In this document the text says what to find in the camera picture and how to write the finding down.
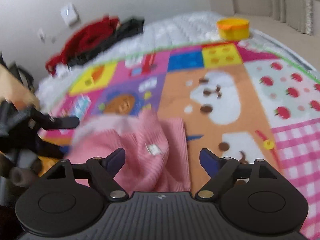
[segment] yellow container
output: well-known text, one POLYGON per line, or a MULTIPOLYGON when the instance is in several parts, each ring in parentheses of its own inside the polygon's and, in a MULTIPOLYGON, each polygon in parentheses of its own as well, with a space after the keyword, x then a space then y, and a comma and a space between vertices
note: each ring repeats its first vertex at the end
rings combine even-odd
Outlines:
POLYGON ((220 37, 229 41, 239 41, 250 36, 249 21, 241 18, 224 18, 217 22, 220 37))

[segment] blue square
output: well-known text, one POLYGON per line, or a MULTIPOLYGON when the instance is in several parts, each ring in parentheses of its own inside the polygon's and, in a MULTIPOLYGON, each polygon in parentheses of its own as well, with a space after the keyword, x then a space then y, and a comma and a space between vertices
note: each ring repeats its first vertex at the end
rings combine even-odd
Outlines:
POLYGON ((138 67, 138 68, 134 68, 132 71, 131 71, 131 75, 132 76, 139 76, 141 75, 142 73, 142 68, 138 67))
POLYGON ((202 53, 201 51, 196 51, 170 56, 168 72, 203 67, 202 53))

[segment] cartoon face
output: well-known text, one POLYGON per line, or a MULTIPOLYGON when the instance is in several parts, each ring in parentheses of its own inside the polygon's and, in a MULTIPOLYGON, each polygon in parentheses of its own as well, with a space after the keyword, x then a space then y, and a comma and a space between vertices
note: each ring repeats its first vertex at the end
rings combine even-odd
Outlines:
POLYGON ((240 101, 236 85, 226 72, 208 72, 199 80, 190 98, 201 104, 200 112, 219 125, 236 121, 240 115, 240 101))
POLYGON ((122 94, 113 98, 105 107, 104 113, 129 114, 134 107, 135 98, 130 94, 122 94))

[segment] white wall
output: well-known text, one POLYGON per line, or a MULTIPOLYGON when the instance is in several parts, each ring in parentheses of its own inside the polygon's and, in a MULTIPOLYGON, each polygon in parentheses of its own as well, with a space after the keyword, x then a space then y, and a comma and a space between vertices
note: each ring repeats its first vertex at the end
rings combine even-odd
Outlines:
POLYGON ((47 75, 44 64, 60 51, 66 39, 81 26, 68 29, 60 16, 60 8, 72 2, 81 24, 102 17, 132 15, 145 17, 146 23, 176 14, 210 9, 209 0, 0 0, 0 50, 4 60, 27 68, 36 81, 47 75), (37 38, 42 28, 47 36, 56 36, 54 44, 43 44, 37 38))

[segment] white tag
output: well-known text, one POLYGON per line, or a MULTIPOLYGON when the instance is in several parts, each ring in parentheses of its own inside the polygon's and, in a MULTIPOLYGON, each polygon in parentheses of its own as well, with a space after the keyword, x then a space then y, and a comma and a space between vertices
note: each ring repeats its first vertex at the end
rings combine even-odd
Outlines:
POLYGON ((146 148, 147 148, 148 152, 149 152, 150 154, 152 154, 153 156, 162 153, 162 152, 160 151, 159 147, 158 147, 157 145, 155 145, 155 144, 146 145, 146 148))

